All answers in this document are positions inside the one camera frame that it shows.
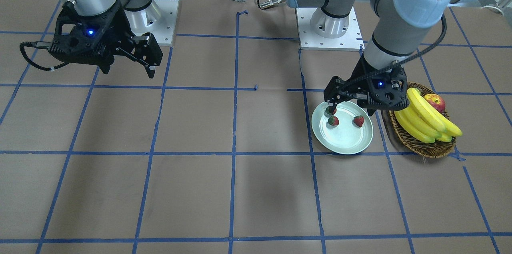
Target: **strawberry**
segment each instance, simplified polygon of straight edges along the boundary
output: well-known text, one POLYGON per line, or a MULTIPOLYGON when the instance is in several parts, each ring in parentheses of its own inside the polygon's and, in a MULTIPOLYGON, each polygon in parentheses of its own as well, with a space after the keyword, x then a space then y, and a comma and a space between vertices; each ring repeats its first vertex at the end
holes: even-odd
POLYGON ((336 114, 336 108, 334 108, 334 111, 331 113, 329 112, 329 107, 325 108, 325 113, 327 113, 327 115, 334 115, 336 114))
POLYGON ((361 128, 362 124, 364 123, 364 117, 361 115, 356 116, 354 117, 353 121, 357 125, 357 127, 361 128))
POLYGON ((329 123, 329 125, 331 126, 337 126, 340 124, 340 121, 338 120, 338 117, 336 116, 331 116, 329 117, 329 119, 327 120, 327 123, 329 123))

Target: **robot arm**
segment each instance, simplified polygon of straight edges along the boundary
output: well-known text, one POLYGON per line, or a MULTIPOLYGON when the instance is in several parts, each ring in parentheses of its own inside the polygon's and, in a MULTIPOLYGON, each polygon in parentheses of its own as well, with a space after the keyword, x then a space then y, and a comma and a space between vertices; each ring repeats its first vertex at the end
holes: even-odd
POLYGON ((99 66, 107 74, 114 56, 126 56, 138 62, 148 74, 155 75, 162 59, 161 49, 152 33, 137 37, 131 30, 126 11, 148 7, 152 0, 61 0, 62 11, 57 17, 52 42, 24 42, 22 55, 28 63, 40 70, 56 70, 69 63, 99 66), (63 28, 71 25, 70 33, 63 28), (55 67, 42 67, 31 61, 25 47, 48 50, 57 60, 55 67))
POLYGON ((357 99, 368 109, 401 110, 408 106, 407 79, 402 64, 432 50, 446 33, 443 11, 449 3, 470 0, 370 0, 380 17, 371 40, 351 77, 334 76, 324 90, 324 99, 333 110, 343 101, 357 99), (429 48, 413 55, 430 28, 441 19, 443 32, 429 48))

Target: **blue tape line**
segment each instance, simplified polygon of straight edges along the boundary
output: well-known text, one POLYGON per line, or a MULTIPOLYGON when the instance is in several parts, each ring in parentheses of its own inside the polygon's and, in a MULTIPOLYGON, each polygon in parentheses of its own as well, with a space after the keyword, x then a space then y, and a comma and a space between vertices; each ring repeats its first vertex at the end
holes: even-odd
POLYGON ((53 210, 55 209, 55 205, 57 203, 57 198, 58 198, 59 193, 60 193, 60 187, 62 186, 62 181, 64 181, 64 175, 66 174, 66 169, 68 168, 69 160, 70 160, 70 157, 71 157, 71 151, 73 150, 73 147, 75 146, 75 142, 76 142, 76 138, 78 136, 78 132, 80 130, 80 126, 82 125, 82 121, 84 120, 84 116, 86 114, 87 105, 88 105, 88 103, 89 103, 89 101, 91 99, 91 94, 92 94, 92 91, 94 89, 93 85, 96 82, 96 79, 98 77, 98 73, 99 73, 99 67, 96 68, 96 72, 94 74, 93 80, 91 82, 91 86, 89 88, 89 92, 88 92, 86 100, 84 102, 84 106, 82 107, 82 112, 80 113, 80 118, 78 119, 78 123, 77 123, 76 128, 75 128, 75 133, 73 134, 73 139, 71 140, 71 144, 69 146, 68 155, 66 156, 66 160, 64 161, 64 165, 62 166, 62 171, 60 172, 60 177, 59 177, 59 181, 57 183, 57 188, 55 190, 55 194, 53 195, 53 200, 52 200, 52 203, 50 205, 50 210, 48 211, 48 216, 46 216, 46 222, 44 223, 44 227, 42 229, 40 242, 37 245, 36 254, 40 254, 40 252, 41 252, 42 244, 43 244, 44 238, 46 237, 46 232, 48 231, 48 226, 50 225, 50 221, 52 219, 53 210))
MULTIPOLYGON (((53 13, 52 13, 52 15, 50 17, 50 21, 48 21, 48 24, 46 25, 46 28, 44 29, 44 33, 41 36, 41 41, 46 36, 46 31, 48 31, 48 28, 52 24, 53 18, 55 17, 55 14, 57 13, 57 10, 59 9, 59 6, 60 6, 60 0, 57 3, 57 6, 55 6, 55 9, 53 10, 53 13)), ((37 54, 37 49, 32 54, 32 57, 31 57, 32 60, 35 58, 36 54, 37 54)), ((18 84, 16 85, 16 88, 12 92, 11 98, 9 99, 9 102, 7 103, 7 106, 5 107, 4 112, 2 113, 2 116, 0 117, 0 125, 4 122, 5 116, 7 115, 7 112, 9 111, 9 108, 11 108, 11 104, 14 101, 14 99, 16 97, 16 94, 18 94, 18 90, 20 89, 20 85, 22 84, 23 79, 27 75, 27 72, 28 72, 29 68, 30 68, 30 65, 27 64, 27 66, 25 67, 25 70, 22 73, 22 76, 18 80, 18 84)))
POLYGON ((289 92, 323 92, 323 89, 296 89, 296 88, 289 88, 287 89, 289 92))
POLYGON ((322 238, 322 236, 254 236, 236 238, 236 241, 302 241, 321 240, 322 238))
MULTIPOLYGON (((39 151, 39 150, 0 150, 0 154, 40 154, 40 155, 96 155, 96 156, 145 156, 149 152, 115 152, 115 151, 39 151)), ((233 152, 153 152, 159 156, 230 156, 233 152)), ((244 156, 308 156, 310 152, 235 152, 236 155, 244 156)), ((349 156, 335 152, 314 152, 315 156, 349 156)), ((489 157, 510 157, 512 153, 485 153, 485 152, 460 152, 464 156, 489 156, 489 157)), ((361 152, 352 156, 385 156, 385 152, 361 152)), ((388 152, 389 156, 416 155, 413 152, 388 152)))
POLYGON ((26 34, 26 35, 43 35, 44 32, 25 32, 25 31, 0 31, 0 34, 26 34))
MULTIPOLYGON (((471 52, 473 53, 473 56, 475 57, 475 59, 476 59, 476 61, 478 63, 478 66, 480 67, 480 70, 482 71, 482 73, 483 73, 487 83, 489 84, 490 89, 492 90, 493 93, 496 93, 496 90, 494 90, 494 87, 492 86, 492 83, 490 82, 490 79, 487 76, 487 73, 485 72, 485 70, 484 70, 484 68, 482 66, 482 63, 480 62, 480 60, 478 59, 477 54, 475 53, 475 49, 473 49, 473 46, 471 45, 470 40, 468 39, 468 37, 466 36, 466 33, 462 29, 462 26, 460 25, 459 20, 455 16, 455 13, 453 12, 452 8, 450 7, 449 9, 450 9, 450 12, 452 12, 452 16, 455 19, 455 22, 457 23, 457 26, 459 26, 459 29, 462 32, 462 35, 464 36, 464 39, 466 39, 466 42, 468 43, 468 46, 470 46, 471 52)), ((510 124, 510 126, 512 126, 512 120, 510 119, 510 116, 508 115, 507 110, 503 106, 503 103, 501 103, 501 99, 500 99, 500 97, 498 95, 496 95, 496 100, 498 101, 498 104, 500 105, 501 110, 505 114, 505 117, 508 120, 508 124, 510 124)))
POLYGON ((130 238, 113 238, 113 239, 101 239, 101 238, 71 238, 71 239, 45 239, 43 243, 133 243, 133 239, 130 238))
POLYGON ((158 127, 160 125, 160 117, 162 115, 163 102, 165 99, 165 85, 167 83, 167 78, 169 76, 171 59, 172 59, 172 47, 169 48, 167 67, 165 68, 165 75, 164 75, 164 79, 163 79, 163 83, 162 83, 162 87, 161 87, 162 92, 160 95, 160 108, 158 110, 158 117, 157 117, 157 121, 155 122, 155 128, 153 130, 153 138, 151 141, 151 148, 150 148, 150 153, 149 153, 150 156, 148 158, 148 168, 146 170, 146 179, 144 181, 144 189, 142 191, 142 199, 140 202, 139 217, 137 219, 137 227, 135 229, 135 241, 133 242, 133 248, 132 248, 133 254, 137 253, 138 239, 139 239, 139 235, 140 235, 140 229, 142 227, 142 217, 144 216, 144 207, 146 206, 146 197, 148 196, 148 186, 150 183, 152 161, 153 161, 153 156, 155 154, 155 144, 157 141, 158 127))
POLYGON ((139 243, 152 242, 228 242, 228 237, 187 237, 187 238, 139 238, 139 243))
POLYGON ((51 87, 51 88, 89 88, 90 85, 71 84, 21 84, 20 87, 51 87))
MULTIPOLYGON (((492 232, 493 236, 512 236, 512 232, 492 232)), ((448 233, 419 233, 411 234, 412 238, 441 238, 441 237, 489 237, 488 232, 448 232, 448 233)), ((330 236, 249 236, 234 238, 237 242, 245 241, 302 241, 302 240, 374 240, 374 239, 404 239, 407 234, 368 234, 368 235, 330 235, 330 236)), ((0 244, 34 244, 39 239, 0 239, 0 244)), ((133 243, 133 238, 71 238, 44 239, 43 243, 133 243)), ((139 243, 159 242, 228 242, 229 237, 184 237, 184 238, 139 238, 139 243)))
POLYGON ((482 208, 482 205, 480 203, 480 200, 478 199, 478 195, 477 195, 477 192, 475 190, 475 187, 473 186, 473 182, 471 181, 471 177, 470 177, 470 174, 468 172, 468 169, 466 168, 466 166, 463 166, 462 167, 464 169, 464 174, 466 174, 466 178, 468 179, 468 183, 470 184, 470 188, 471 188, 471 192, 473 193, 473 196, 475 197, 475 201, 478 205, 478 209, 480 211, 480 214, 482 215, 482 219, 483 219, 483 222, 485 224, 485 228, 487 228, 487 232, 490 236, 490 240, 492 241, 492 244, 494 245, 494 250, 496 250, 496 254, 500 254, 500 251, 498 249, 498 245, 496 244, 496 240, 494 239, 494 235, 492 234, 492 231, 490 230, 490 226, 489 226, 489 222, 487 220, 487 218, 485 217, 485 212, 482 208))
MULTIPOLYGON (((16 86, 16 84, 0 84, 0 86, 16 86)), ((48 87, 48 88, 89 88, 83 84, 21 84, 20 87, 48 87)), ((161 89, 161 86, 130 86, 130 85, 95 85, 94 88, 122 88, 122 89, 161 89)), ((165 86, 172 90, 228 90, 228 91, 256 91, 254 88, 229 88, 229 87, 195 87, 195 86, 165 86)))
POLYGON ((492 232, 494 236, 512 236, 512 232, 492 232))
MULTIPOLYGON (((302 55, 302 51, 299 48, 298 50, 298 61, 300 63, 300 58, 302 55)), ((300 79, 302 81, 302 90, 306 89, 306 80, 304 79, 304 75, 302 74, 302 71, 300 72, 300 79)), ((311 123, 309 122, 309 107, 308 107, 308 96, 305 91, 302 92, 302 97, 304 99, 304 110, 306 115, 306 125, 308 129, 308 142, 309 142, 309 156, 311 159, 311 172, 313 175, 313 188, 315 190, 315 201, 316 201, 316 212, 318 216, 318 228, 320 229, 320 237, 321 237, 321 243, 322 243, 322 254, 327 253, 327 249, 325 246, 325 232, 324 232, 324 226, 322 225, 322 208, 320 206, 320 195, 318 193, 318 180, 316 179, 316 165, 315 165, 315 155, 313 150, 313 138, 311 135, 311 123)))
POLYGON ((509 157, 512 153, 482 153, 482 152, 461 152, 464 156, 494 156, 494 157, 509 157))
POLYGON ((488 93, 488 92, 437 92, 438 94, 446 95, 483 95, 483 96, 510 96, 512 93, 488 93))
MULTIPOLYGON (((421 43, 423 46, 431 46, 431 43, 421 43)), ((512 48, 512 46, 496 46, 496 45, 462 45, 462 44, 439 44, 438 46, 446 47, 474 47, 474 48, 512 48)))
POLYGON ((423 55, 419 57, 421 64, 423 65, 423 69, 425 70, 426 77, 428 79, 428 82, 430 83, 430 87, 432 88, 432 91, 436 92, 434 88, 434 83, 432 83, 432 78, 430 77, 430 74, 428 73, 428 70, 426 68, 425 61, 423 60, 423 55))
POLYGON ((386 152, 386 158, 388 159, 388 166, 391 173, 391 178, 393 179, 393 185, 395 186, 396 197, 398 199, 400 212, 402 213, 402 219, 404 220, 404 227, 406 229, 409 247, 411 248, 411 254, 415 254, 413 240, 411 238, 411 231, 409 230, 409 224, 407 222, 406 211, 404 210, 404 204, 402 203, 402 197, 400 196, 400 190, 398 189, 398 182, 396 181, 395 170, 393 169, 393 163, 391 162, 391 157, 388 153, 388 146, 386 145, 386 139, 384 138, 384 131, 382 130, 382 125, 380 124, 378 112, 375 112, 375 117, 377 119, 377 124, 379 126, 380 137, 382 138, 382 145, 384 146, 384 151, 386 152))
POLYGON ((238 46, 240 45, 240 15, 249 14, 247 10, 236 13, 236 39, 234 47, 234 104, 233 104, 233 144, 231 157, 231 185, 229 192, 229 246, 228 253, 233 253, 234 232, 234 181, 236 173, 236 110, 238 106, 238 46))
POLYGON ((161 89, 161 86, 95 85, 95 88, 161 89))
POLYGON ((209 34, 176 34, 176 36, 209 37, 209 38, 236 38, 236 36, 233 36, 233 35, 209 35, 209 34))
POLYGON ((45 155, 61 155, 68 154, 67 151, 16 151, 16 150, 0 150, 0 154, 45 154, 45 155))
POLYGON ((239 36, 240 39, 258 39, 258 40, 292 40, 298 41, 298 38, 292 37, 257 37, 257 36, 239 36))
POLYGON ((0 244, 34 244, 39 239, 0 239, 0 244))
POLYGON ((230 156, 232 152, 154 152, 154 155, 161 156, 230 156))

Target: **table surface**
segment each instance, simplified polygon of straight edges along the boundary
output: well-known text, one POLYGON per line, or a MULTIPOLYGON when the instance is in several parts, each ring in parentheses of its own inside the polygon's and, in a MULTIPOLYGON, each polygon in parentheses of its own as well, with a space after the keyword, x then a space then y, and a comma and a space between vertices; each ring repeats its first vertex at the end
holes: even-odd
MULTIPOLYGON (((0 253, 512 252, 512 31, 500 15, 448 8, 442 44, 406 65, 464 132, 447 157, 424 159, 380 112, 360 154, 312 136, 322 89, 359 53, 300 50, 291 8, 184 0, 148 79, 121 57, 108 75, 27 66, 18 44, 50 40, 60 7, 0 0, 0 253)), ((355 10, 368 40, 378 18, 355 10)))

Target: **grid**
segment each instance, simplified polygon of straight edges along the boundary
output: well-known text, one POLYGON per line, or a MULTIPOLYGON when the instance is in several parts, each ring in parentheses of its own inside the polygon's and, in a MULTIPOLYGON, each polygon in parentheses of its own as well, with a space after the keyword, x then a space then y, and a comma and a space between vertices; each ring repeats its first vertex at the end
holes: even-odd
MULTIPOLYGON (((48 32, 49 27, 51 25, 51 22, 53 21, 56 13, 58 12, 58 9, 60 7, 60 2, 55 7, 55 10, 53 11, 53 14, 50 18, 50 21, 46 25, 46 29, 44 32, 23 32, 23 31, 1 31, 0 35, 2 34, 35 34, 35 35, 41 35, 41 40, 45 38, 46 35, 51 35, 53 33, 48 32)), ((459 27, 462 35, 464 36, 464 39, 467 42, 467 45, 463 44, 440 44, 439 47, 443 46, 452 46, 452 47, 464 47, 469 48, 474 55, 474 58, 476 62, 478 63, 479 69, 481 70, 482 74, 484 75, 491 92, 439 92, 443 95, 470 95, 470 96, 494 96, 499 103, 501 110, 503 111, 506 119, 508 120, 508 123, 512 126, 512 122, 510 120, 510 116, 503 105, 501 98, 505 96, 511 96, 512 93, 510 92, 496 92, 491 79, 486 74, 483 66, 481 65, 481 62, 479 61, 479 57, 477 56, 474 48, 512 48, 512 46, 492 46, 492 45, 472 45, 470 44, 470 41, 468 37, 466 36, 466 33, 464 33, 464 30, 459 23, 456 14, 454 11, 450 8, 450 13, 453 15, 453 18, 457 22, 457 26, 459 27)), ((475 203, 479 209, 479 212, 481 214, 481 218, 485 223, 486 232, 431 232, 431 233, 414 233, 411 232, 408 225, 408 219, 406 216, 407 210, 404 207, 404 204, 402 203, 402 196, 400 194, 400 185, 397 181, 397 177, 395 175, 395 169, 393 167, 392 163, 392 157, 393 156, 404 156, 404 155, 412 155, 411 152, 394 152, 388 149, 388 145, 386 144, 386 138, 385 138, 385 132, 382 125, 382 117, 381 115, 376 112, 376 119, 379 129, 379 134, 382 139, 382 145, 384 147, 383 152, 364 152, 362 154, 355 154, 353 156, 385 156, 388 161, 388 167, 390 171, 390 175, 393 181, 393 187, 396 194, 396 199, 398 201, 398 205, 400 208, 400 213, 402 215, 403 224, 405 228, 404 234, 351 234, 351 235, 327 235, 324 232, 324 227, 322 226, 322 207, 321 207, 321 193, 318 189, 318 180, 317 180, 317 173, 316 173, 316 163, 315 163, 315 156, 341 156, 340 154, 335 154, 332 152, 315 152, 313 149, 313 137, 311 134, 311 128, 309 123, 309 109, 308 109, 308 93, 309 92, 321 92, 322 89, 316 89, 316 88, 307 88, 305 77, 303 74, 301 74, 301 82, 302 82, 302 88, 289 88, 287 89, 288 92, 302 92, 303 100, 304 100, 304 115, 306 119, 306 125, 307 125, 307 135, 308 135, 308 141, 309 141, 309 151, 308 152, 239 152, 236 150, 236 123, 237 123, 237 100, 238 100, 238 92, 253 92, 258 90, 258 85, 255 85, 254 88, 239 88, 238 87, 238 47, 239 42, 241 39, 262 39, 262 40, 296 40, 296 38, 291 37, 259 37, 259 36, 241 36, 240 35, 240 16, 241 15, 251 15, 251 13, 248 12, 248 10, 244 10, 241 12, 236 12, 235 15, 232 14, 233 19, 236 20, 236 35, 207 35, 207 34, 177 34, 177 36, 184 36, 184 37, 211 37, 211 38, 223 38, 223 39, 235 39, 236 43, 236 49, 235 49, 235 57, 234 57, 234 87, 233 88, 220 88, 220 87, 191 87, 191 86, 167 86, 167 79, 168 79, 168 73, 170 71, 170 65, 172 63, 172 48, 170 49, 169 56, 168 56, 168 62, 166 64, 166 70, 165 70, 165 76, 162 86, 109 86, 109 85, 97 85, 96 79, 98 77, 99 70, 97 69, 95 71, 94 77, 90 83, 90 85, 73 85, 73 84, 26 84, 23 83, 24 77, 26 76, 29 66, 25 68, 23 71, 18 83, 4 83, 0 84, 0 87, 15 87, 14 92, 11 95, 11 98, 9 99, 9 102, 7 106, 5 107, 2 116, 0 118, 0 125, 4 121, 5 117, 9 113, 9 109, 13 103, 13 101, 16 99, 18 90, 20 88, 24 87, 35 87, 35 88, 88 88, 88 94, 86 96, 86 100, 84 103, 84 106, 82 108, 82 112, 80 114, 80 117, 78 119, 78 123, 76 125, 73 138, 71 141, 71 144, 69 146, 69 149, 67 151, 37 151, 37 150, 0 150, 0 154, 62 154, 66 156, 64 166, 62 167, 62 172, 59 176, 59 181, 55 190, 55 194, 53 197, 53 201, 51 203, 48 216, 46 218, 46 222, 44 224, 44 228, 42 230, 41 236, 39 239, 0 239, 0 245, 1 244, 37 244, 36 254, 39 254, 42 250, 42 246, 44 244, 49 243, 127 243, 133 245, 132 247, 132 253, 137 253, 137 248, 140 243, 163 243, 163 242, 227 242, 228 243, 228 253, 231 254, 234 252, 234 242, 243 242, 243 241, 320 241, 322 245, 322 253, 326 254, 329 252, 328 248, 326 247, 326 241, 331 240, 373 240, 373 239, 407 239, 408 246, 410 248, 411 253, 415 253, 415 247, 414 247, 414 238, 442 238, 442 237, 488 237, 492 241, 492 245, 494 247, 494 250, 496 253, 500 253, 500 249, 496 243, 495 237, 497 236, 512 236, 512 232, 494 232, 490 228, 490 225, 488 223, 488 219, 486 218, 485 212, 483 210, 483 207, 480 203, 480 199, 478 196, 477 191, 475 190, 475 187, 473 185, 472 179, 470 177, 470 170, 462 164, 461 168, 466 176, 467 182, 469 187, 471 188, 472 195, 474 196, 475 203), (150 146, 150 150, 148 152, 102 152, 102 151, 75 151, 74 145, 75 141, 77 139, 78 132, 80 130, 80 127, 82 126, 82 121, 84 119, 84 115, 86 113, 86 109, 88 107, 88 103, 90 101, 90 97, 92 95, 92 92, 96 88, 128 88, 128 89, 160 89, 161 90, 161 101, 160 101, 160 107, 157 115, 157 119, 155 121, 154 126, 154 132, 152 134, 152 142, 150 146), (234 96, 234 104, 233 104, 233 139, 232 139, 232 151, 231 152, 157 152, 155 151, 155 144, 157 141, 157 135, 159 131, 159 123, 160 123, 160 116, 162 114, 162 107, 164 104, 165 99, 165 93, 167 90, 216 90, 216 91, 232 91, 234 96), (140 238, 140 231, 143 224, 143 214, 145 209, 145 203, 146 203, 146 197, 148 195, 148 185, 150 183, 150 176, 152 173, 152 161, 154 156, 209 156, 209 155, 219 155, 219 156, 230 156, 232 158, 232 170, 231 170, 231 187, 230 187, 230 211, 229 211, 229 236, 222 236, 222 237, 155 237, 155 238, 140 238), (125 155, 125 156, 148 156, 148 164, 147 164, 147 171, 146 171, 146 178, 144 180, 143 185, 143 192, 142 192, 142 200, 140 203, 140 210, 139 215, 137 219, 137 226, 135 230, 135 236, 134 238, 113 238, 113 239, 101 239, 101 238, 81 238, 81 239, 49 239, 46 238, 46 232, 48 231, 48 227, 50 225, 50 221, 52 219, 53 210, 55 208, 55 204, 58 200, 59 193, 60 193, 60 187, 62 186, 64 176, 66 174, 66 169, 68 167, 68 163, 70 161, 71 156, 73 155, 125 155), (320 232, 320 235, 314 235, 314 236, 244 236, 244 237, 237 237, 234 236, 234 209, 235 209, 235 187, 236 187, 236 158, 237 156, 309 156, 311 161, 311 169, 312 169, 312 183, 315 193, 315 203, 316 203, 316 211, 318 214, 318 229, 320 232)), ((37 55, 37 50, 33 53, 32 59, 34 59, 37 55)), ((301 51, 299 50, 298 56, 299 61, 301 58, 301 51)), ((430 74, 428 72, 426 63, 423 58, 421 58, 422 66, 425 70, 425 74, 428 77, 428 81, 430 83, 431 88, 435 91, 434 83, 430 77, 430 74)), ((465 161, 466 158, 464 156, 494 156, 494 157, 510 157, 512 156, 512 153, 510 152, 460 152, 458 148, 455 149, 455 152, 450 154, 451 157, 458 159, 459 161, 465 161)))

